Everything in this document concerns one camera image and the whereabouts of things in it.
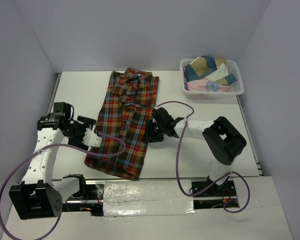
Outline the red plaid long sleeve shirt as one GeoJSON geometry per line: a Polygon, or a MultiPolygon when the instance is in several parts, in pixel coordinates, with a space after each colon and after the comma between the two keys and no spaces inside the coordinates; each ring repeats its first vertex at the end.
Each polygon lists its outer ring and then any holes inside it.
{"type": "Polygon", "coordinates": [[[151,72],[128,68],[124,73],[113,71],[95,131],[106,134],[100,147],[87,155],[87,167],[123,179],[140,177],[148,143],[146,123],[156,106],[159,77],[151,72]]]}

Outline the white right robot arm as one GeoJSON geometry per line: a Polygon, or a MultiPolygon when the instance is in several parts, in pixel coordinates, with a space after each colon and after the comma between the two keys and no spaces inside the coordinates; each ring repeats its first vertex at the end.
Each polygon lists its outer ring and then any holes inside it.
{"type": "Polygon", "coordinates": [[[224,116],[211,121],[173,118],[165,108],[160,107],[152,111],[152,117],[145,127],[147,142],[162,142],[165,136],[179,139],[175,163],[178,185],[181,185],[179,157],[183,138],[202,140],[214,156],[213,168],[207,177],[207,190],[214,196],[221,194],[231,174],[231,165],[247,145],[242,134],[224,116]]]}

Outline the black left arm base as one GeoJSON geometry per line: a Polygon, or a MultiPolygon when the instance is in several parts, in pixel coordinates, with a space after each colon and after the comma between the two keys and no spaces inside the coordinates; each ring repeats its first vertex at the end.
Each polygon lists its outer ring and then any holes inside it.
{"type": "Polygon", "coordinates": [[[70,212],[87,212],[95,217],[104,215],[104,183],[88,182],[84,186],[82,193],[76,193],[70,196],[62,205],[62,211],[70,212]]]}

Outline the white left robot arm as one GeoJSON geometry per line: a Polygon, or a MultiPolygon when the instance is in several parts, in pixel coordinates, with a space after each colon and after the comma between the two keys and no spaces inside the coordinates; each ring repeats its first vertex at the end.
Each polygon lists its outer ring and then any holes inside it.
{"type": "Polygon", "coordinates": [[[68,146],[84,152],[100,145],[101,137],[93,132],[96,122],[83,116],[74,119],[74,107],[66,102],[54,103],[53,111],[37,121],[34,157],[21,182],[9,190],[9,197],[20,219],[58,217],[66,200],[72,196],[83,199],[88,194],[82,174],[68,174],[56,184],[52,176],[64,138],[68,139],[68,146]]]}

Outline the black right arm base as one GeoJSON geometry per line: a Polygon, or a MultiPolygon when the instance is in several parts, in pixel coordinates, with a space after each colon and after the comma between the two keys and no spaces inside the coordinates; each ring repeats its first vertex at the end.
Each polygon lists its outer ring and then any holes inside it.
{"type": "Polygon", "coordinates": [[[193,207],[195,210],[222,209],[224,203],[227,203],[226,208],[239,208],[233,180],[227,180],[219,190],[211,187],[193,198],[193,207]]]}

